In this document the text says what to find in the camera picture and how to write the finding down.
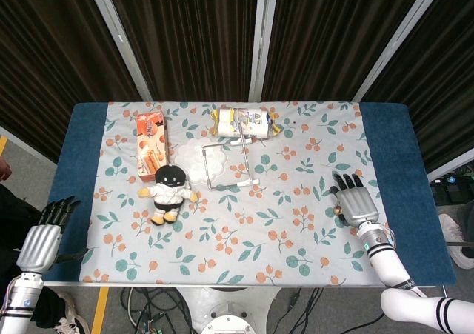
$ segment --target table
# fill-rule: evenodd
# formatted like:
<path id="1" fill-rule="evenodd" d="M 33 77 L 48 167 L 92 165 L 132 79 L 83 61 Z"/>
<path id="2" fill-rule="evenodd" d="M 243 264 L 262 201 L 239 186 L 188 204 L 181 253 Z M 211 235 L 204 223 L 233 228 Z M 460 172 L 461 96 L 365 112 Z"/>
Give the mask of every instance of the table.
<path id="1" fill-rule="evenodd" d="M 134 281 L 137 279 L 140 284 L 165 282 L 174 286 L 186 284 L 295 287 L 380 285 L 366 257 L 361 253 L 361 246 L 353 235 L 353 230 L 344 227 L 343 224 L 338 224 L 337 217 L 330 212 L 330 205 L 334 202 L 330 200 L 332 196 L 327 193 L 331 182 L 330 174 L 335 166 L 341 164 L 339 168 L 345 172 L 359 170 L 362 173 L 363 181 L 373 194 L 382 219 L 386 213 L 390 227 L 397 234 L 398 254 L 413 279 L 419 285 L 454 282 L 453 269 L 444 245 L 418 144 L 407 108 L 400 104 L 339 102 L 260 104 L 260 107 L 266 107 L 280 115 L 278 122 L 283 127 L 283 132 L 269 141 L 264 141 L 266 145 L 257 142 L 249 146 L 251 167 L 260 172 L 262 183 L 259 189 L 251 190 L 242 197 L 241 195 L 246 191 L 240 190 L 238 193 L 222 190 L 211 193 L 205 185 L 193 185 L 195 190 L 201 192 L 202 203 L 194 209 L 189 209 L 187 205 L 188 209 L 181 211 L 180 223 L 177 223 L 179 225 L 175 224 L 175 227 L 171 229 L 168 227 L 170 231 L 162 230 L 160 235 L 160 239 L 163 239 L 168 233 L 172 233 L 168 237 L 176 236 L 179 242 L 170 241 L 175 245 L 174 248 L 157 255 L 156 260 L 147 257 L 151 250 L 160 250 L 156 244 L 166 244 L 166 241 L 160 242 L 158 239 L 159 229 L 147 226 L 146 213 L 143 214 L 148 207 L 152 209 L 153 204 L 149 206 L 146 204 L 146 202 L 150 203 L 149 200 L 138 200 L 133 196 L 133 191 L 141 186 L 135 180 L 130 192 L 117 195 L 118 201 L 114 201 L 112 206 L 117 210 L 108 210 L 116 218 L 110 213 L 95 212 L 94 207 L 98 207 L 100 201 L 93 198 L 93 194 L 98 193 L 99 200 L 102 196 L 109 197 L 107 194 L 104 195 L 104 192 L 99 192 L 101 186 L 97 184 L 99 179 L 104 177 L 101 174 L 104 168 L 99 161 L 99 155 L 102 152 L 103 160 L 113 160 L 118 155 L 124 155 L 114 153 L 126 149 L 128 144 L 133 146 L 129 149 L 130 152 L 135 149 L 133 133 L 131 137 L 124 137 L 127 132 L 133 131 L 131 126 L 135 110 L 140 112 L 163 110 L 165 112 L 168 117 L 169 140 L 175 151 L 176 145 L 186 142 L 190 138 L 189 135 L 192 135 L 192 138 L 207 137 L 212 125 L 208 116 L 209 111 L 213 107 L 220 106 L 221 104 L 213 106 L 213 104 L 187 102 L 181 104 L 168 102 L 163 104 L 79 104 L 76 106 L 61 152 L 50 200 L 75 194 L 83 200 L 83 203 L 71 219 L 70 227 L 64 234 L 61 249 L 74 251 L 85 246 L 87 228 L 92 221 L 93 225 L 101 222 L 102 226 L 112 223 L 109 226 L 110 233 L 107 230 L 109 227 L 106 228 L 106 233 L 101 233 L 97 227 L 94 227 L 91 228 L 90 234 L 93 234 L 92 238 L 102 248 L 103 245 L 107 245 L 110 247 L 110 252 L 115 251 L 116 254 L 123 253 L 124 255 L 120 258 L 114 258 L 111 255 L 113 262 L 105 264 L 102 268 L 95 266 L 98 264 L 96 262 L 87 274 L 80 273 L 79 263 L 66 266 L 55 265 L 45 276 L 48 281 L 85 280 L 100 284 L 103 281 L 110 283 L 112 280 L 115 283 L 136 284 Z M 249 104 L 240 104 L 240 106 L 248 107 Z M 121 114 L 120 121 L 108 118 L 114 113 Z M 298 143 L 291 144 L 292 138 L 297 138 Z M 108 139 L 113 140 L 113 148 L 107 146 Z M 363 147 L 354 146 L 353 140 L 359 141 Z M 322 156 L 324 163 L 319 162 L 324 166 L 315 167 L 314 160 L 321 161 L 319 154 L 324 155 Z M 120 164 L 117 167 L 115 172 L 119 175 L 116 177 L 123 175 L 122 182 L 127 181 L 130 184 L 133 180 L 130 179 L 133 176 L 132 168 L 124 165 Z M 234 173 L 241 172 L 238 164 L 227 166 L 228 170 Z M 127 168 L 126 173 L 121 171 L 124 167 Z M 299 193 L 296 191 L 297 186 L 300 186 Z M 128 218 L 120 213 L 123 201 L 126 201 L 124 207 L 128 209 Z M 318 204 L 323 202 L 325 206 L 322 208 L 323 212 L 320 207 L 315 206 L 316 202 Z M 134 212 L 137 211 L 132 210 L 133 207 L 139 210 L 137 218 L 133 218 L 133 216 L 136 217 Z M 311 213 L 312 208 L 317 209 L 318 212 Z M 219 224 L 218 227 L 214 226 L 214 231 L 212 226 L 220 217 L 207 216 L 212 212 L 211 210 L 225 214 L 222 218 L 225 222 Z M 106 219 L 97 217 L 98 214 L 105 216 Z M 130 229 L 134 227 L 134 222 L 139 225 L 139 230 L 135 228 L 137 230 L 135 237 L 143 238 L 140 243 L 132 240 L 127 240 L 125 243 L 124 234 L 122 234 L 125 228 L 118 227 L 118 224 L 125 222 L 125 219 Z M 194 222 L 196 219 L 203 223 L 197 229 Z M 113 227 L 117 227 L 117 231 L 112 232 Z M 223 241 L 219 239 L 218 234 L 224 238 L 235 230 L 240 232 L 236 235 L 244 234 L 244 237 L 235 235 L 226 238 L 227 243 L 220 250 L 217 244 L 222 244 Z M 245 238 L 245 235 L 249 234 L 251 240 L 260 238 L 261 243 L 264 244 Z M 215 264 L 209 263 L 209 258 L 198 260 L 196 255 L 201 255 L 199 251 L 202 251 L 202 248 L 198 251 L 198 247 L 202 244 L 212 245 L 209 247 L 210 250 L 212 249 L 210 259 L 214 260 Z M 318 250 L 323 246 L 326 247 L 325 253 Z M 83 269 L 87 266 L 87 262 L 97 255 L 97 249 L 101 248 L 91 247 L 93 253 L 84 260 Z M 147 260 L 138 263 L 139 256 Z M 202 264 L 204 264 L 204 271 L 201 271 Z M 113 271 L 114 267 L 116 271 L 113 272 L 113 278 L 111 278 L 109 272 L 110 269 Z M 148 273 L 148 275 L 140 277 L 140 273 Z"/>

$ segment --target yellow floor tape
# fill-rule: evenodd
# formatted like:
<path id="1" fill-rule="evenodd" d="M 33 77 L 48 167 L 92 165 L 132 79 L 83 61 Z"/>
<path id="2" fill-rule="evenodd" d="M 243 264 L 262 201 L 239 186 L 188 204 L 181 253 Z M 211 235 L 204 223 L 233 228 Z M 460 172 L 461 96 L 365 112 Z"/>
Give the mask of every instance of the yellow floor tape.
<path id="1" fill-rule="evenodd" d="M 3 153 L 3 149 L 5 148 L 5 145 L 7 144 L 8 138 L 6 136 L 0 136 L 0 156 Z"/>
<path id="2" fill-rule="evenodd" d="M 92 324 L 91 334 L 101 334 L 102 323 L 104 322 L 105 307 L 107 306 L 107 297 L 109 295 L 109 287 L 101 287 L 97 298 L 96 314 Z"/>

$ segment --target gray floor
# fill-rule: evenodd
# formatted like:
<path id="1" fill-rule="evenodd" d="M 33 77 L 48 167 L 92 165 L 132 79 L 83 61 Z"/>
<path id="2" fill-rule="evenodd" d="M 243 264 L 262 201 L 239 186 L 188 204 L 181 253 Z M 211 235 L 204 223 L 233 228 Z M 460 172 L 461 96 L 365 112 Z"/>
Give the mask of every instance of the gray floor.
<path id="1" fill-rule="evenodd" d="M 54 169 L 46 167 L 35 160 L 25 151 L 9 142 L 4 155 L 13 169 L 13 175 L 5 185 L 18 197 L 26 198 L 37 208 L 42 208 L 47 201 Z M 456 207 L 439 207 L 440 213 L 455 214 Z M 448 295 L 465 301 L 474 301 L 474 270 L 461 270 L 455 266 L 458 281 L 455 286 L 448 287 Z M 61 287 L 58 291 L 69 292 L 73 295 L 77 311 L 84 316 L 92 327 L 96 301 L 99 294 L 97 287 Z M 327 288 L 316 305 L 309 321 L 308 333 L 337 334 L 350 327 L 373 320 L 381 313 L 380 294 L 382 289 Z M 121 288 L 111 287 L 107 300 L 107 309 L 102 327 L 103 334 L 134 333 L 128 321 L 127 313 L 120 305 Z M 294 289 L 284 289 L 276 296 L 267 319 L 268 333 L 273 332 L 276 321 L 285 312 Z M 428 295 L 442 295 L 439 288 L 426 289 Z M 310 295 L 310 290 L 302 290 L 301 297 L 293 311 L 282 321 L 278 333 L 288 333 L 300 316 Z M 187 326 L 181 314 L 175 310 L 170 313 L 173 323 L 176 323 L 178 334 L 187 333 Z M 164 334 L 171 333 L 164 325 Z M 51 330 L 40 330 L 30 325 L 29 334 L 46 334 Z M 373 326 L 354 333 L 403 333 L 428 334 L 439 333 L 418 324 L 397 323 L 383 318 Z"/>

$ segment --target doll face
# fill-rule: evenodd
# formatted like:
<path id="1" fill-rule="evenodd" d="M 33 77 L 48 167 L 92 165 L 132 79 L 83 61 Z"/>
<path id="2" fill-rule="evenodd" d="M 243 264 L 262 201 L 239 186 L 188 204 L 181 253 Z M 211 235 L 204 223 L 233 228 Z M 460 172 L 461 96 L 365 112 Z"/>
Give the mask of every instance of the doll face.
<path id="1" fill-rule="evenodd" d="M 168 187 L 183 186 L 186 182 L 186 174 L 175 165 L 164 165 L 156 171 L 155 181 L 157 184 L 166 184 Z"/>

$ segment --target floral tablecloth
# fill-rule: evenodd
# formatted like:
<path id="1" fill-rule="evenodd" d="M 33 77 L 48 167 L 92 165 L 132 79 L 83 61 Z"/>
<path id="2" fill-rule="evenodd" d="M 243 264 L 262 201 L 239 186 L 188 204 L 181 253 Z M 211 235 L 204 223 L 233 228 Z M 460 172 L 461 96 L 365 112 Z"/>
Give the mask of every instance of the floral tablecloth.
<path id="1" fill-rule="evenodd" d="M 178 221 L 151 224 L 153 200 L 138 189 L 153 185 L 136 175 L 136 115 L 162 111 L 170 161 L 179 146 L 210 138 L 216 107 L 261 107 L 274 112 L 279 135 L 248 146 L 260 184 L 210 191 L 191 184 Z M 332 173 L 356 173 L 385 223 L 375 170 L 358 104 L 110 103 L 97 169 L 80 279 L 128 284 L 367 286 L 380 285 L 356 230 L 333 214 Z M 235 181 L 242 163 L 225 164 Z"/>

